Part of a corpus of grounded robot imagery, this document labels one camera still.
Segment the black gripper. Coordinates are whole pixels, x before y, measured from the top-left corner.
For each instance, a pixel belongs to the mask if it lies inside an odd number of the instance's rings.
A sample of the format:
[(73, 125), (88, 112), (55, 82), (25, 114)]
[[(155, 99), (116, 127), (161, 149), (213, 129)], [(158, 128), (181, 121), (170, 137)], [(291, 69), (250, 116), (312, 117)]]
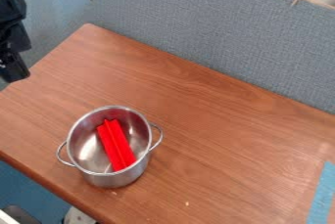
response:
[[(17, 52), (31, 48), (23, 24), (27, 17), (25, 0), (0, 0), (0, 46), (8, 45)], [(12, 83), (29, 77), (28, 67), (19, 53), (0, 52), (0, 77)]]

